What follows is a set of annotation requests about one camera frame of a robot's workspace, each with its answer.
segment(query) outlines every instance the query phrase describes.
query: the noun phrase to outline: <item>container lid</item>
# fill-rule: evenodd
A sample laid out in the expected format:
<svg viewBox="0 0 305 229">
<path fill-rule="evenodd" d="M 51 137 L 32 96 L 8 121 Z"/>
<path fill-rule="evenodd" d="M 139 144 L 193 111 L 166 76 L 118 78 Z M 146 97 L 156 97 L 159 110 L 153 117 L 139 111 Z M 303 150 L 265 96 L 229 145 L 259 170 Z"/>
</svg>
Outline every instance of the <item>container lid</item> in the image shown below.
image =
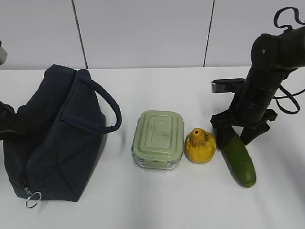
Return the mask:
<svg viewBox="0 0 305 229">
<path fill-rule="evenodd" d="M 184 123 L 181 115 L 169 111 L 142 113 L 134 135 L 132 153 L 147 165 L 178 162 L 184 150 Z"/>
</svg>

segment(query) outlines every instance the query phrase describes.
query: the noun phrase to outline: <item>green cucumber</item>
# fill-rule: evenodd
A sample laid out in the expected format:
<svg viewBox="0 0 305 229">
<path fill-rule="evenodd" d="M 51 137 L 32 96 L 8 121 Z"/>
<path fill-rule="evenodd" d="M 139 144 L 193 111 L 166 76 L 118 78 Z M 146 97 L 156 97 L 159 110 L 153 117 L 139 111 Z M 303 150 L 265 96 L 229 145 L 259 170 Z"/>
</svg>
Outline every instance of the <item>green cucumber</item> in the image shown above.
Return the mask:
<svg viewBox="0 0 305 229">
<path fill-rule="evenodd" d="M 243 141 L 231 126 L 218 128 L 217 134 L 221 136 L 219 148 L 232 176 L 243 187 L 252 187 L 256 183 L 256 173 Z"/>
</svg>

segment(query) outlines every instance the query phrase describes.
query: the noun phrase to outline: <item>bag strap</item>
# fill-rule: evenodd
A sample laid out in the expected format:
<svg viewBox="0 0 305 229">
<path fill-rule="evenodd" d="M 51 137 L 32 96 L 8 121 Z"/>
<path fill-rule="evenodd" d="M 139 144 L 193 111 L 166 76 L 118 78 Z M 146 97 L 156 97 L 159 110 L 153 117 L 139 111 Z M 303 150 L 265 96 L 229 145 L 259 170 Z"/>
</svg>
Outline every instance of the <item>bag strap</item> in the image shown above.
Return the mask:
<svg viewBox="0 0 305 229">
<path fill-rule="evenodd" d="M 95 90 L 99 95 L 101 95 L 106 100 L 106 102 L 110 105 L 110 107 L 113 109 L 113 111 L 116 115 L 116 118 L 117 118 L 116 124 L 114 126 L 105 127 L 103 125 L 99 125 L 99 124 L 90 122 L 88 120 L 79 118 L 79 117 L 71 115 L 71 114 L 63 114 L 61 119 L 71 125 L 74 125 L 79 128 L 82 128 L 84 130 L 87 130 L 90 132 L 95 132 L 98 134 L 107 134 L 107 133 L 114 132 L 117 129 L 119 129 L 122 124 L 122 115 L 121 115 L 121 110 L 120 110 L 118 104 L 116 103 L 116 101 L 114 100 L 114 98 L 112 98 L 112 96 L 94 80 L 81 76 L 80 81 L 83 82 L 88 87 Z"/>
</svg>

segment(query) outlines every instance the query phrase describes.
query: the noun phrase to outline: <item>yellow squash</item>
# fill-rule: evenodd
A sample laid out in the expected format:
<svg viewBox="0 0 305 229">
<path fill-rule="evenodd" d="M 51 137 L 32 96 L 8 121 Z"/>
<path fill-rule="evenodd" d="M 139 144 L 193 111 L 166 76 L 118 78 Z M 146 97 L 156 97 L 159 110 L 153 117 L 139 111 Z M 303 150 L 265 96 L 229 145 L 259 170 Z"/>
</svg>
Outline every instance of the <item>yellow squash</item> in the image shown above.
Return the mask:
<svg viewBox="0 0 305 229">
<path fill-rule="evenodd" d="M 206 163 L 216 152 L 215 137 L 200 128 L 195 128 L 185 141 L 186 156 L 195 163 Z"/>
</svg>

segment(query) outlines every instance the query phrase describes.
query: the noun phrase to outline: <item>metal ring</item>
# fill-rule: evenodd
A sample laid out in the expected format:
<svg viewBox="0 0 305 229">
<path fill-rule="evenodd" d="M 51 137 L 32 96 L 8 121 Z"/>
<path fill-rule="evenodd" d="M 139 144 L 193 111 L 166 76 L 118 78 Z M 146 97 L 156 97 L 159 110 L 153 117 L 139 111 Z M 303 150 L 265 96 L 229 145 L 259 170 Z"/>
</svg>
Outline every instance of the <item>metal ring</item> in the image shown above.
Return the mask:
<svg viewBox="0 0 305 229">
<path fill-rule="evenodd" d="M 36 203 L 35 203 L 34 205 L 28 206 L 29 201 L 30 201 L 31 198 L 32 198 L 34 195 L 36 195 L 36 194 L 39 195 L 38 200 L 36 201 Z M 25 206 L 27 207 L 27 209 L 31 209 L 31 208 L 35 207 L 35 206 L 39 203 L 39 201 L 41 200 L 41 196 L 42 196 L 41 192 L 34 192 L 33 195 L 29 196 L 28 199 L 27 199 L 27 201 L 25 202 Z"/>
</svg>

